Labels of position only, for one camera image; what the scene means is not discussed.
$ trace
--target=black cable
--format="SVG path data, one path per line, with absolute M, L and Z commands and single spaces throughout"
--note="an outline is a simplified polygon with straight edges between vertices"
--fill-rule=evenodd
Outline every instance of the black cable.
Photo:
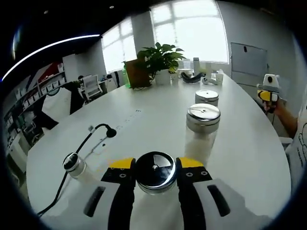
M 106 131 L 106 136 L 108 138 L 112 138 L 116 135 L 116 130 L 112 129 L 109 125 L 107 124 L 99 124 L 97 125 L 95 128 L 94 128 L 94 132 L 96 129 L 100 128 L 101 126 L 104 126 L 107 128 L 107 131 Z M 94 133 L 94 132 L 91 132 L 89 135 L 87 135 L 87 137 L 84 139 L 84 141 L 81 143 L 81 145 L 78 147 L 78 149 L 76 150 L 76 153 L 78 154 L 80 152 L 80 150 L 82 149 L 82 147 L 85 145 L 85 143 L 87 142 L 87 140 L 91 137 L 91 135 Z M 37 213 L 38 216 L 42 216 L 44 215 L 49 209 L 51 209 L 53 206 L 55 206 L 55 204 L 57 203 L 58 201 L 58 198 L 59 198 L 59 194 L 61 193 L 61 190 L 62 190 L 62 187 L 65 183 L 65 180 L 66 180 L 66 177 L 67 177 L 67 172 L 65 172 L 64 176 L 63 176 L 63 179 L 62 179 L 62 182 L 58 188 L 58 191 L 57 191 L 57 194 L 56 194 L 56 197 L 54 198 L 54 200 L 52 201 L 52 203 L 47 207 L 45 208 L 44 210 L 40 211 Z

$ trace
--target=ceiling light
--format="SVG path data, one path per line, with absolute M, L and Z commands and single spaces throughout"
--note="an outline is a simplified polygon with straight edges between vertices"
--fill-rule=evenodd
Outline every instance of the ceiling light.
M 72 41 L 72 40 L 77 40 L 77 39 L 81 39 L 81 38 L 88 38 L 88 37 L 98 37 L 100 36 L 99 34 L 94 34 L 94 35 L 86 35 L 86 36 L 80 36 L 80 37 L 72 37 L 72 38 L 68 38 L 68 39 L 65 39 L 65 40 L 62 40 L 62 41 L 59 41 L 59 42 L 55 42 L 55 43 L 52 43 L 48 46 L 44 46 L 34 52 L 32 52 L 31 54 L 25 56 L 23 59 L 21 59 L 20 61 L 18 61 L 15 65 L 13 65 L 12 68 L 9 69 L 9 71 L 6 72 L 6 74 L 3 76 L 2 80 L 6 78 L 6 76 L 9 75 L 9 73 L 11 73 L 17 66 L 19 66 L 22 62 L 24 62 L 26 59 L 28 59 L 29 57 L 33 56 L 34 54 L 37 54 L 38 52 L 44 50 L 44 49 L 47 49 L 51 46 L 55 46 L 57 44 L 60 44 L 60 43 L 63 43 L 63 42 L 68 42 L 68 41 Z

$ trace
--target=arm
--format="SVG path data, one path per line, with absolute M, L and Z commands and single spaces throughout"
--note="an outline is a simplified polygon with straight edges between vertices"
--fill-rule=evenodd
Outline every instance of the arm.
M 289 137 L 294 138 L 297 131 L 297 118 L 292 116 L 281 100 L 277 101 L 277 105 L 265 105 L 264 109 L 269 110 L 270 107 L 275 108 L 274 113 L 280 119 Z

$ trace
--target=metal lid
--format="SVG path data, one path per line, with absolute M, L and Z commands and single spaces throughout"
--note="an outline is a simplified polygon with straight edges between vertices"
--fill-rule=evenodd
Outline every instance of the metal lid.
M 187 111 L 187 126 L 194 132 L 214 132 L 220 122 L 220 110 L 211 104 L 194 104 Z
M 63 161 L 63 167 L 66 171 L 71 172 L 77 168 L 80 159 L 77 153 L 73 152 L 67 155 Z
M 162 152 L 149 152 L 142 155 L 135 165 L 136 180 L 141 189 L 165 191 L 176 180 L 174 159 Z
M 198 90 L 195 92 L 195 97 L 200 101 L 214 102 L 219 99 L 219 94 L 212 90 Z

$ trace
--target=wall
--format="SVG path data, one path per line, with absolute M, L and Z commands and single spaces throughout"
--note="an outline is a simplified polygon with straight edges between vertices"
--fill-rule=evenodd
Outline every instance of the wall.
M 267 13 L 230 2 L 219 1 L 218 5 L 225 24 L 229 55 L 231 42 L 266 49 L 268 72 L 279 74 L 288 79 L 287 82 L 293 81 L 295 51 L 291 31 Z
M 78 79 L 78 62 L 74 54 L 63 57 L 63 66 L 67 81 L 75 81 Z
M 105 61 L 101 41 L 97 41 L 86 52 L 63 57 L 67 81 L 75 81 L 80 75 L 95 75 L 99 78 L 106 75 Z
M 296 75 L 294 75 L 294 80 L 289 90 L 292 92 L 292 96 L 288 100 L 288 108 L 294 116 L 297 116 L 301 107 L 303 93 L 307 85 L 307 65 L 301 48 L 294 36 L 293 43 L 295 50 Z
M 131 17 L 135 51 L 154 46 L 154 33 L 149 11 Z

